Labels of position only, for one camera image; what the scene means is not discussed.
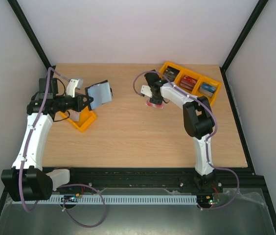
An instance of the wooden tabletop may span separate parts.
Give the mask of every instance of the wooden tabletop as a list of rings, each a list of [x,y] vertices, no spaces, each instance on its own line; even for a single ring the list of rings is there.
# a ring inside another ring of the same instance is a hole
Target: wooden tabletop
[[[184,67],[222,82],[212,106],[219,124],[212,138],[213,163],[247,167],[219,67]],[[59,73],[83,78],[84,87],[108,79],[114,96],[112,102],[94,111],[97,120],[84,133],[68,121],[54,123],[47,138],[43,166],[194,167],[193,140],[184,130],[182,110],[172,102],[163,109],[148,107],[147,98],[133,91],[133,80],[139,73],[160,68],[161,65],[58,64]],[[146,85],[143,76],[136,83],[137,90],[142,85]]]

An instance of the white slotted strip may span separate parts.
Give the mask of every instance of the white slotted strip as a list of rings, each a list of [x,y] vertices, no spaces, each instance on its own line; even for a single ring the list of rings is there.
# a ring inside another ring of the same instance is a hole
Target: white slotted strip
[[[106,205],[196,205],[197,196],[192,195],[103,195]],[[64,195],[52,195],[49,200],[39,201],[38,204],[60,204],[64,201]],[[26,201],[27,204],[34,204],[35,201]],[[81,199],[73,199],[73,202],[66,204],[102,204],[99,195],[83,195]]]

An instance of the black cable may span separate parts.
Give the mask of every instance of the black cable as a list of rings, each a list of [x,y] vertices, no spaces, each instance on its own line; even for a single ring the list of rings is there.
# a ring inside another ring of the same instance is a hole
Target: black cable
[[[66,112],[69,114],[66,118],[61,119],[61,120],[55,120],[55,121],[53,121],[53,122],[59,122],[59,121],[64,121],[64,120],[66,120],[66,119],[69,119],[69,117],[70,117],[70,112],[69,112],[69,111],[66,111]]]
[[[65,86],[64,83],[61,81],[61,79],[59,79],[59,78],[56,77],[56,80],[58,80],[58,81],[63,85],[63,87],[64,87],[64,92],[63,92],[63,94],[61,94],[61,95],[62,95],[62,96],[65,95],[65,93],[66,93],[66,86]]]

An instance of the black metal frame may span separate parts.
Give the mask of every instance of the black metal frame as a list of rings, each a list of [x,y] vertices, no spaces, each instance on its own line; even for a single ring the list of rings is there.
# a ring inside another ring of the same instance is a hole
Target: black metal frame
[[[17,3],[17,0],[8,0],[33,46],[35,47],[38,55],[40,56],[45,67],[51,66],[47,59],[38,39],[36,38],[31,26],[28,23],[21,7]],[[257,18],[261,14],[268,0],[259,0],[251,13],[248,21],[246,22],[242,32],[236,40],[233,48],[231,49],[227,59],[223,66],[220,68],[225,89],[230,101],[230,106],[235,119],[239,137],[242,143],[242,147],[248,163],[247,168],[232,168],[240,180],[241,188],[261,188],[265,202],[268,205],[269,213],[273,222],[273,226],[276,232],[276,214],[268,192],[265,180],[263,176],[255,174],[254,166],[250,157],[246,139],[243,134],[240,119],[235,107],[235,103],[230,91],[230,86],[226,77],[226,70],[233,61],[235,55],[242,46],[248,33],[256,22]],[[44,168],[44,172],[50,172],[54,168]],[[71,168],[71,181],[82,182],[85,184],[92,183],[95,188],[166,188],[168,190],[178,190],[181,192],[192,192],[193,194],[200,195],[202,193],[195,191],[191,179],[195,174],[194,168]],[[224,188],[235,188],[236,178],[230,172],[217,171],[217,176],[222,182]],[[75,190],[73,188],[61,189],[64,190]],[[7,192],[4,190],[0,199],[0,215],[7,197]]]

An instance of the white wall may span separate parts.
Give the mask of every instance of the white wall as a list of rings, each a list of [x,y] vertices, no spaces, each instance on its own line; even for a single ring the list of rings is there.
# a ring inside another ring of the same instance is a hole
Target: white wall
[[[269,1],[227,72],[257,174],[276,211],[276,1]]]
[[[6,0],[0,0],[0,176],[22,143],[26,106],[46,69]],[[0,180],[0,196],[3,184]]]
[[[257,0],[19,0],[51,64],[221,65]]]

